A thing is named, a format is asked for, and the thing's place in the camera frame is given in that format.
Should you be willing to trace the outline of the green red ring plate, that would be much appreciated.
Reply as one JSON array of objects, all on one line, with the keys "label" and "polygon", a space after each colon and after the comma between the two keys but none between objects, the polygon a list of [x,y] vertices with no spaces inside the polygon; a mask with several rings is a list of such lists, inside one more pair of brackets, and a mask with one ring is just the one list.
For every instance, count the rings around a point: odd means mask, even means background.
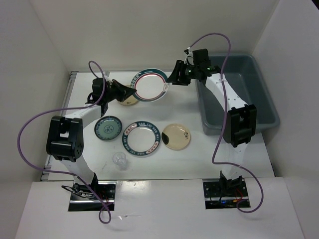
[{"label": "green red ring plate", "polygon": [[164,71],[147,68],[138,72],[131,80],[130,87],[135,90],[133,96],[141,102],[154,102],[161,99],[169,90],[170,83]]}]

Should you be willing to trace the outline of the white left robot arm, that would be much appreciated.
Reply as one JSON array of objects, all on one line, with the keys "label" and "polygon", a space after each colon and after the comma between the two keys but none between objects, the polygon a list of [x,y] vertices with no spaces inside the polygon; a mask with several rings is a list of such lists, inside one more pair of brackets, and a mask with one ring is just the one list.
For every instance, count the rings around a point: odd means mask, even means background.
[{"label": "white left robot arm", "polygon": [[74,193],[82,190],[84,196],[94,199],[100,192],[97,175],[89,168],[83,156],[83,129],[104,116],[109,102],[123,102],[136,92],[136,89],[114,79],[107,81],[96,78],[85,106],[71,114],[52,117],[46,151],[67,168],[67,174],[73,176]]}]

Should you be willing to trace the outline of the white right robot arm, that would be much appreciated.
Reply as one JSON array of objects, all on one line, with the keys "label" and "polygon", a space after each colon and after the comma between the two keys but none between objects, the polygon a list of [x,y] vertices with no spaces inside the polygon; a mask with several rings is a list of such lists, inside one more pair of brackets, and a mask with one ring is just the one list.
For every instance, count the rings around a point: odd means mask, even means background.
[{"label": "white right robot arm", "polygon": [[212,66],[207,49],[185,51],[185,60],[178,60],[168,82],[187,86],[197,80],[217,99],[224,110],[222,132],[219,142],[229,146],[229,158],[221,162],[219,191],[229,196],[238,191],[242,184],[239,172],[244,161],[247,144],[256,132],[257,109],[247,104],[228,83],[223,67]]}]

